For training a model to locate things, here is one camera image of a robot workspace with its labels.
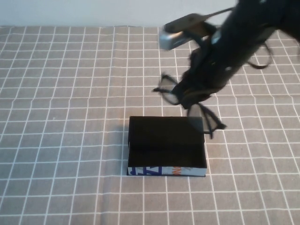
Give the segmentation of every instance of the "black eyeglasses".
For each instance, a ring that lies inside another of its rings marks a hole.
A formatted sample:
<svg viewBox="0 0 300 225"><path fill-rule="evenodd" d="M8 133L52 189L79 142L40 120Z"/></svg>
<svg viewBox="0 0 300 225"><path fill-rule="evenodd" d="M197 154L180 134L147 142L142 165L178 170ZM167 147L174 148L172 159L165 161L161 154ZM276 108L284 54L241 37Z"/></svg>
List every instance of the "black eyeglasses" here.
<svg viewBox="0 0 300 225"><path fill-rule="evenodd" d="M159 92L163 99L172 105L180 105L182 104L183 99L175 93L175 87L177 87L178 83L172 77L166 74L162 74L161 81L157 88L153 89L153 92ZM195 92L192 95L199 95L199 92ZM207 107L202 104L194 103L187 109L187 117L191 125L196 128L199 132L203 134L209 134L210 138L213 138L213 132L217 129L225 129L226 125L223 124L219 118L215 115L215 113L209 110Z"/></svg>

